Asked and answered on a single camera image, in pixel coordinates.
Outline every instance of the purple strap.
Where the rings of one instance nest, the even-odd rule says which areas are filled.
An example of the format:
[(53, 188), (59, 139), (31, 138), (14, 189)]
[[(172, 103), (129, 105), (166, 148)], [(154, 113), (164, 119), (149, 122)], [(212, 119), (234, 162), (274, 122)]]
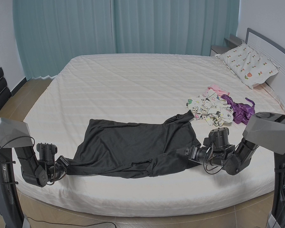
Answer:
[(228, 95), (222, 95), (221, 98), (225, 99), (227, 103), (231, 105), (233, 109), (233, 121), (236, 124), (244, 123), (245, 125), (247, 125), (250, 117), (255, 114), (255, 103), (247, 97), (245, 99), (252, 103), (252, 106), (243, 103), (235, 103)]

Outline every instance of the white pillow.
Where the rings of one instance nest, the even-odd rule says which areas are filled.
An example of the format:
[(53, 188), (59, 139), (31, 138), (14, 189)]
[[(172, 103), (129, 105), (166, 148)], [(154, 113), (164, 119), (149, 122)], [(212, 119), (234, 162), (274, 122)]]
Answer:
[(263, 57), (243, 43), (218, 56), (250, 89), (278, 73), (269, 58)]

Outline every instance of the curtain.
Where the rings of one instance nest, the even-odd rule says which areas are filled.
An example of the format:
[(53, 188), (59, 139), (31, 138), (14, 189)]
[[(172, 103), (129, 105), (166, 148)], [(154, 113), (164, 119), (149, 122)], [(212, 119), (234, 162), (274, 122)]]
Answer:
[(27, 79), (56, 75), (78, 55), (210, 55), (236, 34), (239, 0), (14, 0)]

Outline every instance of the bed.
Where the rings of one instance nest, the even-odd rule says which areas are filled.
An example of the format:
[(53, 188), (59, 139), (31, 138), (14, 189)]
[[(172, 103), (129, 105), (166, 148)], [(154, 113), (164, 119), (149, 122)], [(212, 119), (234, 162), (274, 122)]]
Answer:
[[(247, 41), (249, 37), (257, 45), (256, 49), (266, 52), (273, 46), (262, 46), (260, 35), (249, 33), (256, 36), (256, 41), (247, 36)], [(282, 59), (276, 58), (275, 63), (283, 65)], [(274, 80), (281, 80), (278, 75)], [(73, 158), (91, 118), (160, 124), (185, 113), (188, 97), (203, 93), (212, 83), (230, 92), (235, 102), (246, 103), (245, 97), (253, 100), (256, 112), (283, 113), (285, 109), (285, 97), (279, 93), (282, 89), (273, 92), (264, 84), (251, 90), (217, 57), (106, 54), (73, 58), (40, 96), (24, 122), (36, 142), (57, 145), (56, 157)], [(204, 120), (192, 120), (191, 124), (200, 142), (215, 128)], [(225, 126), (230, 130), (229, 142), (239, 143), (245, 125), (233, 122)], [(111, 216), (204, 213), (274, 189), (273, 153), (264, 148), (258, 148), (250, 165), (236, 176), (223, 171), (209, 175), (197, 166), (139, 179), (66, 176), (53, 186), (38, 188), (24, 182), (19, 162), (14, 171), (17, 187), (33, 198), (74, 211)]]

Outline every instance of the bedside table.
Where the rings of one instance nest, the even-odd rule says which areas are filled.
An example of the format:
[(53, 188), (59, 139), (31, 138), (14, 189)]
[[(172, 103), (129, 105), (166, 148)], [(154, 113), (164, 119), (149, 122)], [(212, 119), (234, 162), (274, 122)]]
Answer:
[(227, 43), (227, 47), (224, 46), (211, 46), (211, 53), (210, 56), (213, 57), (215, 54), (223, 54), (233, 48), (236, 48), (242, 44), (242, 40), (239, 37), (236, 37), (232, 34), (230, 34), (229, 38), (224, 38), (224, 40)]

